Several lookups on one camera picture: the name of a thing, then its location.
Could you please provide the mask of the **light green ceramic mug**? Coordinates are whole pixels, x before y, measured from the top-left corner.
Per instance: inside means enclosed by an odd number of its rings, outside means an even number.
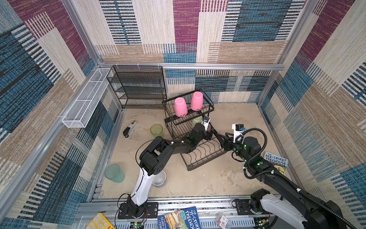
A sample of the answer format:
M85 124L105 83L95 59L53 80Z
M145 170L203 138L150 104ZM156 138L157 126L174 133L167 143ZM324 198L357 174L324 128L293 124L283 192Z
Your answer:
M203 117L202 116L199 116L195 119L192 120L192 128L195 127L196 124L201 124L203 121Z

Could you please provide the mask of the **teal cup behind arm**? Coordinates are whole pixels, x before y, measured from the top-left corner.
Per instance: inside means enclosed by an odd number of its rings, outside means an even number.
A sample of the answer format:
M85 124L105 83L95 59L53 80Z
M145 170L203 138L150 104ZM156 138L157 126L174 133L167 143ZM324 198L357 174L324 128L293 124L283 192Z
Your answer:
M104 171L104 176L115 183L122 183L125 179L125 174L117 164L109 165Z

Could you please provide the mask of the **pink plastic cup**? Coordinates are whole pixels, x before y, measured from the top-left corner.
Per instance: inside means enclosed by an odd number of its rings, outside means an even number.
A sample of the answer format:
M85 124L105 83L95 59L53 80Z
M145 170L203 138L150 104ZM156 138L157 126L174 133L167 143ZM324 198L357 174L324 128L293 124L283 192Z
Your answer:
M193 93L191 100L191 109L193 111L200 111L203 108L204 96L203 93L197 91Z
M178 97L174 101L175 115L178 117L184 117L188 114L188 108L186 101L183 97Z

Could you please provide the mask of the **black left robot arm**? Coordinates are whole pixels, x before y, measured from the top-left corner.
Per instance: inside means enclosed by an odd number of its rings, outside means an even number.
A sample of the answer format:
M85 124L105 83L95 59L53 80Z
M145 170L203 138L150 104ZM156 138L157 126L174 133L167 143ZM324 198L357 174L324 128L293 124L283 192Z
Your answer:
M140 174L133 192L127 198L127 207L134 217L140 217L145 211L152 181L161 173L174 154L193 152L207 135L206 127L196 124L190 134L180 141L169 141L157 136L140 154Z

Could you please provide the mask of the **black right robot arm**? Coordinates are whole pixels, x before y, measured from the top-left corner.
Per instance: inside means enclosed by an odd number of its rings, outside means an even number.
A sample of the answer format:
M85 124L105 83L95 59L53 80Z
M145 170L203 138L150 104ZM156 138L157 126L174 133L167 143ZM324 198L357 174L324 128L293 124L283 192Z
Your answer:
M296 229L353 229L354 225L343 217L341 208L333 201L324 202L283 175L262 156L268 139L259 128L225 135L213 132L225 151L241 158L247 179L257 179L278 192L286 202L265 190L257 192L252 203L261 211L275 214Z

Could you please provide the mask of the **white blue-handled mug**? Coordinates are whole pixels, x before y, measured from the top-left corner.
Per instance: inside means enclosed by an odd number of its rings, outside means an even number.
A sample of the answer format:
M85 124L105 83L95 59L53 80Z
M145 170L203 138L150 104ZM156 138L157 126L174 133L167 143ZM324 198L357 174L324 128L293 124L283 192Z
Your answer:
M166 182L166 173L161 171L159 174L155 175L152 184L155 187L162 188Z

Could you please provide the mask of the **pink translucent glass cup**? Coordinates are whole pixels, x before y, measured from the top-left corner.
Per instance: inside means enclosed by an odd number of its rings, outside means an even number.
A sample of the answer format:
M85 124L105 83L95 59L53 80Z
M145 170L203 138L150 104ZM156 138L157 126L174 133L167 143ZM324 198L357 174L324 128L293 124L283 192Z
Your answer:
M207 130L206 130L207 134L210 134L211 135L213 133L212 129L213 129L212 128L212 125L211 125L211 123L209 123L208 124L208 127L207 127Z

